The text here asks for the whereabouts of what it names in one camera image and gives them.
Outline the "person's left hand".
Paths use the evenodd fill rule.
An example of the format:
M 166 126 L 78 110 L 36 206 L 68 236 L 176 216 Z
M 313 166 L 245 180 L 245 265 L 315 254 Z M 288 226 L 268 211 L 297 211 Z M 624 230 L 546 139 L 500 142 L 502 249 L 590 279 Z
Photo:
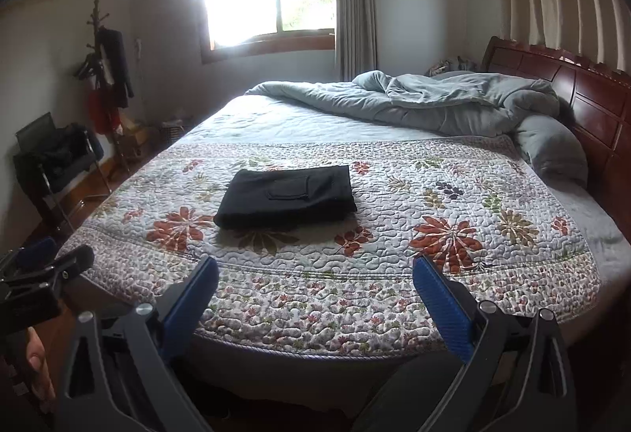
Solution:
M 44 343 L 34 327 L 28 327 L 26 333 L 26 360 L 33 373 L 32 390 L 43 403 L 54 404 L 56 392 L 50 378 Z

